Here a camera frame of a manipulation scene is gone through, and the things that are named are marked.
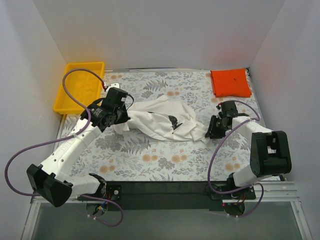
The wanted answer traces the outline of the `white t-shirt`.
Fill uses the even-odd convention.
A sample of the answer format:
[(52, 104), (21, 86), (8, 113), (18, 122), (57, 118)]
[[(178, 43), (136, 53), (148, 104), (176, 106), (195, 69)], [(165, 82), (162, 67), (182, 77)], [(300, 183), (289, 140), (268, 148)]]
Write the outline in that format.
[(208, 127), (197, 121), (196, 112), (182, 101), (165, 95), (155, 100), (135, 102), (128, 110), (129, 120), (115, 124), (114, 131), (125, 134), (138, 129), (158, 141), (208, 143)]

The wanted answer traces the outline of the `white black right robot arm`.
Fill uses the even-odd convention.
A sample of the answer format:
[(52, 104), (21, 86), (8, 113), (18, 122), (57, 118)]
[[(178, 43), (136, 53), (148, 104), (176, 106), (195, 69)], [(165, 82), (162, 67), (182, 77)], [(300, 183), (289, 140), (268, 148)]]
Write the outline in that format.
[(257, 182), (272, 176), (288, 174), (292, 170), (292, 161), (287, 134), (282, 130), (271, 130), (237, 110), (234, 101), (219, 103), (217, 122), (219, 132), (227, 138), (232, 131), (242, 135), (250, 144), (249, 164), (229, 175), (221, 195), (237, 199)]

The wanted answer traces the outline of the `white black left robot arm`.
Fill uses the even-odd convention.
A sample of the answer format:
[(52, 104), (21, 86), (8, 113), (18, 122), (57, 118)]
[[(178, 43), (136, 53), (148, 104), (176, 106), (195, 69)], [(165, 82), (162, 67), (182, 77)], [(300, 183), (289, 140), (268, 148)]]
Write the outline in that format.
[(71, 196), (89, 195), (101, 200), (107, 193), (106, 180), (94, 173), (69, 178), (76, 160), (107, 128), (129, 124), (144, 134), (161, 141), (202, 141), (214, 136), (209, 127), (185, 113), (163, 114), (159, 111), (128, 111), (125, 102), (130, 94), (118, 86), (109, 86), (106, 96), (85, 107), (69, 136), (39, 165), (31, 164), (26, 173), (32, 189), (55, 207), (62, 206)]

